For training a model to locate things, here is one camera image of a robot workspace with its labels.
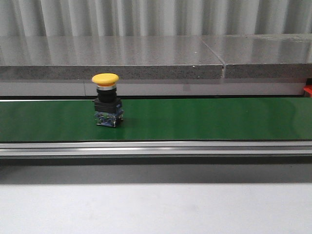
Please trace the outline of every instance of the yellow button cap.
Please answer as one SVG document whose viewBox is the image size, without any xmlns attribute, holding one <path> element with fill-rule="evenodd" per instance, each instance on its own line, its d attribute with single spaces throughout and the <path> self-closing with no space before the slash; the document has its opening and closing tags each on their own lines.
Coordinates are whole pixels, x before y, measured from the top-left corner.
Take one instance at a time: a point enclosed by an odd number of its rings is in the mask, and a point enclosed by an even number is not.
<svg viewBox="0 0 312 234">
<path fill-rule="evenodd" d="M 119 80 L 119 77 L 113 73 L 102 73 L 92 77 L 92 82 L 98 86 L 112 86 L 117 80 Z"/>
</svg>

